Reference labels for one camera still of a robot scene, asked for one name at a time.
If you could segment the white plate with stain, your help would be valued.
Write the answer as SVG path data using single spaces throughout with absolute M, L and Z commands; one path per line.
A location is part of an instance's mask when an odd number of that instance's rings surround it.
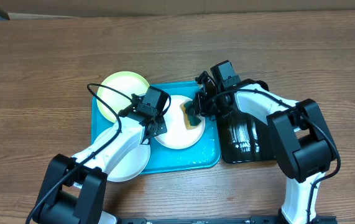
M 172 95 L 172 104 L 164 115 L 167 132 L 155 137 L 163 146 L 171 149 L 185 149 L 197 143 L 202 137 L 206 121 L 198 118 L 201 122 L 197 126 L 185 125 L 185 113 L 181 105 L 191 101 L 191 98 L 183 95 Z

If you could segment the yellow green sponge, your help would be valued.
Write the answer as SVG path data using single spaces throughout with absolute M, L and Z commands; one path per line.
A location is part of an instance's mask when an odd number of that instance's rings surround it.
M 185 127 L 187 130 L 194 129 L 200 125 L 201 119 L 199 103 L 188 100 L 180 105 L 183 112 Z

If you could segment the yellow-green plate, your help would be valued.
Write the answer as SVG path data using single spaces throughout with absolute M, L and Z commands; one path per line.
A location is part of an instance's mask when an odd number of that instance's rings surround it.
M 115 89 L 129 98 L 132 98 L 132 94 L 145 94 L 150 86 L 144 77 L 128 71 L 116 72 L 107 77 L 101 84 Z M 130 100 L 125 96 L 104 87 L 98 88 L 97 95 L 116 113 L 131 104 Z

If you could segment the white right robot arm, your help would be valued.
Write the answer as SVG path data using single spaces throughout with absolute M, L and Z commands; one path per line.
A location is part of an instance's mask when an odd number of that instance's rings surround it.
M 285 199 L 277 215 L 252 216 L 251 223 L 336 223 L 320 216 L 315 204 L 321 181 L 332 161 L 341 163 L 336 144 L 317 102 L 287 100 L 269 91 L 266 82 L 241 80 L 233 71 L 203 72 L 195 81 L 196 93 L 189 115 L 214 117 L 217 122 L 233 113 L 248 114 L 265 124 L 266 141 L 287 178 Z

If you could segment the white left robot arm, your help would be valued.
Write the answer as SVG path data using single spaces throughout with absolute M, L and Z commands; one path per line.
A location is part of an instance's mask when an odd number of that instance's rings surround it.
M 167 132 L 164 116 L 122 111 L 113 126 L 72 157 L 57 154 L 49 163 L 27 222 L 100 223 L 114 220 L 103 212 L 109 174 L 133 150 Z

